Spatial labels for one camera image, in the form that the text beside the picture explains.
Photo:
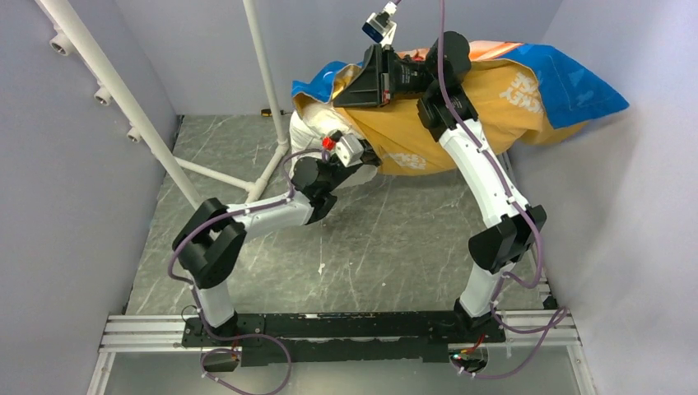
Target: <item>red object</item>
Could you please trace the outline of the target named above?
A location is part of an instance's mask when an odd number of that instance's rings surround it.
[[[327,151],[333,150],[334,146],[336,146],[336,145],[337,145],[337,143],[329,137],[326,137],[323,139],[323,148],[326,149]]]

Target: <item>purple cable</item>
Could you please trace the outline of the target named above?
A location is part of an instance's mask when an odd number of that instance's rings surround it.
[[[298,152],[293,153],[292,155],[288,156],[286,159],[283,160],[282,173],[284,174],[284,178],[286,179],[286,182],[288,183],[288,194],[286,195],[286,197],[279,199],[275,202],[259,205],[256,207],[249,207],[249,208],[242,209],[242,210],[231,211],[231,212],[227,212],[225,214],[221,214],[219,216],[213,217],[212,219],[204,222],[199,227],[194,229],[191,234],[187,235],[187,237],[185,237],[179,243],[179,245],[177,245],[177,248],[174,249],[174,252],[172,253],[172,257],[170,258],[169,262],[167,263],[167,275],[170,278],[172,278],[173,280],[177,280],[177,281],[183,281],[183,282],[187,283],[189,286],[191,286],[192,296],[194,298],[194,303],[197,306],[197,311],[199,312],[199,317],[201,318],[201,322],[203,323],[203,326],[206,329],[206,332],[208,333],[208,336],[210,338],[215,339],[215,340],[219,340],[219,341],[232,341],[232,342],[235,340],[243,340],[243,339],[252,338],[252,337],[266,339],[266,340],[269,340],[270,342],[276,343],[282,349],[284,354],[286,354],[286,361],[288,363],[288,370],[286,371],[286,377],[283,379],[282,383],[276,389],[274,389],[270,393],[265,393],[264,395],[274,395],[276,393],[279,393],[288,384],[288,380],[291,378],[291,363],[292,363],[291,354],[288,352],[288,349],[284,346],[284,344],[282,342],[280,342],[275,337],[271,337],[269,335],[265,335],[262,333],[251,333],[248,335],[239,335],[239,336],[233,336],[233,337],[220,337],[220,336],[217,336],[216,334],[214,334],[213,329],[211,328],[211,324],[208,323],[208,321],[206,320],[206,317],[203,314],[203,310],[201,308],[201,301],[198,298],[198,295],[196,293],[196,287],[194,286],[193,281],[189,280],[186,277],[177,276],[174,274],[175,262],[177,261],[177,257],[182,253],[182,250],[184,249],[184,246],[187,245],[187,243],[192,241],[198,234],[200,234],[206,228],[210,227],[211,225],[215,224],[216,222],[224,220],[226,218],[231,218],[233,216],[237,216],[239,214],[244,213],[246,210],[249,210],[249,212],[255,212],[255,211],[265,210],[268,208],[278,207],[278,206],[281,206],[283,204],[286,204],[287,199],[291,199],[295,196],[295,190],[293,189],[293,184],[291,183],[291,176],[283,168],[283,166],[286,163],[288,163],[288,161],[291,160],[292,158],[295,158],[295,157],[301,156],[301,155],[305,155],[305,154],[316,153],[316,152],[324,152],[324,151],[314,150],[314,149],[298,151]],[[206,358],[211,354],[220,354],[223,351],[229,352],[231,354],[235,354],[235,351],[217,348],[215,350],[209,351],[209,352],[202,355],[201,369],[203,372],[203,376],[215,381],[216,383],[219,383],[220,385],[222,385],[222,386],[224,386],[232,391],[240,393],[242,395],[255,395],[252,393],[247,393],[247,392],[243,391],[242,389],[239,389],[239,388],[227,383],[226,381],[217,378],[216,376],[208,373],[205,370],[204,361],[206,360]]]
[[[466,126],[465,122],[460,118],[458,115],[458,112],[454,108],[454,105],[451,103],[451,100],[449,99],[449,93],[446,91],[446,82],[444,78],[444,33],[445,33],[445,27],[446,27],[446,1],[445,0],[440,0],[440,34],[439,34],[439,40],[437,42],[437,67],[438,67],[438,77],[439,77],[439,88],[441,90],[441,95],[444,97],[444,103],[446,104],[446,108],[449,109],[449,112],[451,115],[454,117],[458,125],[465,131],[465,133],[468,135],[470,140],[475,144],[477,148],[482,148],[482,142],[475,136],[475,134]],[[497,177],[501,181],[502,187],[505,190],[505,194],[508,198],[512,197],[513,194],[511,192],[511,187],[509,186],[509,183],[507,182],[505,176],[502,174],[500,167],[496,163],[496,158],[493,157],[493,155],[489,151],[484,151],[482,153],[486,158],[487,161],[490,162],[490,165],[492,165],[492,168],[494,171],[497,173]],[[536,328],[536,329],[530,329],[530,330],[522,330],[522,329],[517,329],[513,328],[507,324],[505,324],[501,318],[496,314],[495,312],[495,300],[499,296],[502,290],[502,286],[504,284],[504,280],[506,277],[511,277],[514,279],[514,281],[518,282],[521,286],[532,289],[535,288],[538,285],[538,282],[541,280],[542,276],[542,238],[541,234],[538,231],[538,227],[536,226],[535,223],[533,223],[533,220],[531,219],[530,216],[526,213],[526,211],[519,205],[517,202],[513,203],[514,208],[516,211],[519,212],[519,214],[522,216],[522,218],[526,221],[526,224],[531,228],[531,232],[533,233],[533,238],[535,239],[535,249],[536,249],[536,273],[535,276],[533,276],[533,280],[530,283],[525,282],[522,280],[520,277],[516,276],[515,274],[511,272],[503,272],[502,277],[497,283],[497,286],[495,288],[495,292],[492,294],[492,300],[491,300],[491,313],[494,317],[494,319],[501,325],[503,328],[509,329],[511,332],[516,332],[516,333],[535,333],[535,332],[542,332],[541,338],[538,341],[538,344],[533,348],[533,351],[531,354],[522,362],[521,365],[519,365],[516,369],[512,370],[508,374],[499,374],[496,376],[478,376],[476,377],[481,377],[482,379],[503,379],[506,377],[509,377],[513,374],[518,373],[521,369],[524,368],[525,365],[528,364],[528,362],[535,356],[535,354],[538,352],[538,349],[540,349],[541,344],[545,340],[545,337],[548,333],[548,331],[553,328],[555,325],[560,323],[562,319],[565,318],[567,308],[562,307],[559,308],[552,316],[550,322],[541,328]],[[562,312],[565,312],[565,314],[562,314],[562,317],[559,319],[556,319],[558,315],[560,315]]]

